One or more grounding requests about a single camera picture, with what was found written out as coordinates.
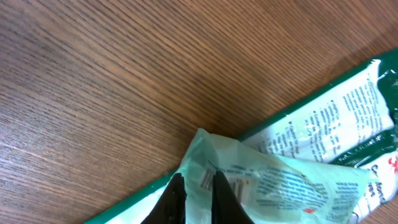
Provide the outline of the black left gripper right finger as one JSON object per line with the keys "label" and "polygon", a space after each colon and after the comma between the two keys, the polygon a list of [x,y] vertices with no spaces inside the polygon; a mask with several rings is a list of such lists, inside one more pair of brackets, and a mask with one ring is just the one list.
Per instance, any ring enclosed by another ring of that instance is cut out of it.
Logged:
{"label": "black left gripper right finger", "polygon": [[216,171],[213,176],[211,223],[254,224],[238,202],[222,171]]}

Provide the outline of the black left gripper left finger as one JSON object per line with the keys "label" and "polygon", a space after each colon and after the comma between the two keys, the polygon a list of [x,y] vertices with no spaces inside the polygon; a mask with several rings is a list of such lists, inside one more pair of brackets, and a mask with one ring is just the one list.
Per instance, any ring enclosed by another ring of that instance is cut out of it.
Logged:
{"label": "black left gripper left finger", "polygon": [[181,173],[171,178],[163,194],[142,224],[185,224],[187,193]]}

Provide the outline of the light green wipes sachet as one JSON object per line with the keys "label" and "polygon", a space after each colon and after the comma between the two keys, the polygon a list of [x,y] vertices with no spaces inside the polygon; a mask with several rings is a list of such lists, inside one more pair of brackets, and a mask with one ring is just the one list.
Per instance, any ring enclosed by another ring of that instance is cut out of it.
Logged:
{"label": "light green wipes sachet", "polygon": [[367,184],[377,179],[367,169],[262,154],[204,129],[177,171],[185,179],[188,223],[210,222],[216,171],[254,223],[348,223]]}

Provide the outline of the green white gloves packet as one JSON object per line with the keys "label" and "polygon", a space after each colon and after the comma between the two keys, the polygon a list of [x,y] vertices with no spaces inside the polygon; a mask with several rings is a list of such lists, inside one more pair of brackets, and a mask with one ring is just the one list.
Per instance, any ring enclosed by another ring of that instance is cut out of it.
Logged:
{"label": "green white gloves packet", "polygon": [[[397,195],[397,50],[374,57],[235,139],[262,154],[367,169],[376,180],[348,223]],[[91,219],[141,223],[175,172]]]}

